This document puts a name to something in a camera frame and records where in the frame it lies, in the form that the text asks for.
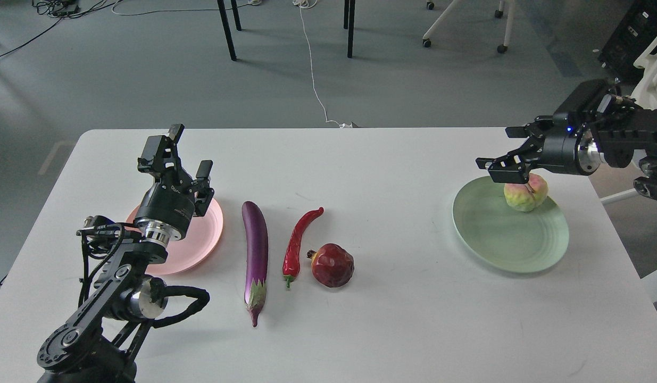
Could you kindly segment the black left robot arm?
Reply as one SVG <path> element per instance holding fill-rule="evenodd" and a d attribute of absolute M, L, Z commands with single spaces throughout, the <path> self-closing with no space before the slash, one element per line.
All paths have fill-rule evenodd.
<path fill-rule="evenodd" d="M 177 324 L 204 308 L 204 289 L 167 286 L 147 267 L 163 264 L 167 246 L 186 238 L 190 221 L 206 215 L 214 196 L 211 160 L 195 177 L 177 145 L 183 124 L 147 139 L 138 171 L 154 182 L 131 223 L 87 218 L 81 239 L 84 276 L 78 308 L 37 352 L 41 382 L 134 382 L 136 357 L 151 329 Z"/>

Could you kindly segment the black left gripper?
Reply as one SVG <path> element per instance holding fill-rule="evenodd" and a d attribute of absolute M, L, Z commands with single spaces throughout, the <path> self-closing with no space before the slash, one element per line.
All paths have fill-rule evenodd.
<path fill-rule="evenodd" d="M 184 124 L 173 124 L 167 134 L 148 137 L 138 158 L 138 171 L 150 174 L 155 182 L 134 217 L 134 225 L 149 242 L 185 239 L 192 217 L 204 217 L 214 196 L 212 160 L 199 163 L 193 186 L 184 183 L 177 150 L 184 129 Z"/>

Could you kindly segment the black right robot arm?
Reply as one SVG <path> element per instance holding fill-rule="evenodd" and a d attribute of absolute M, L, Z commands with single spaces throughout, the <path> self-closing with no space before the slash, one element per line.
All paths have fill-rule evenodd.
<path fill-rule="evenodd" d="M 639 160 L 643 175 L 633 188 L 657 201 L 657 109 L 644 109 L 606 80 L 582 82 L 552 115 L 508 127 L 505 133 L 522 138 L 523 144 L 505 155 L 475 160 L 494 182 L 525 184 L 537 168 L 590 176 L 602 163 L 625 168 L 637 151 L 644 151 Z"/>

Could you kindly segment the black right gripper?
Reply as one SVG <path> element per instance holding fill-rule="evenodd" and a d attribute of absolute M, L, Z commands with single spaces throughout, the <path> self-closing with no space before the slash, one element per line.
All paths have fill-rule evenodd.
<path fill-rule="evenodd" d="M 525 138 L 543 143 L 542 152 L 515 149 L 496 158 L 478 157 L 479 169 L 488 171 L 497 184 L 527 184 L 531 170 L 544 168 L 552 173 L 590 176 L 600 167 L 600 153 L 591 131 L 559 132 L 547 135 L 553 120 L 534 120 L 523 126 L 509 126 L 509 138 Z"/>

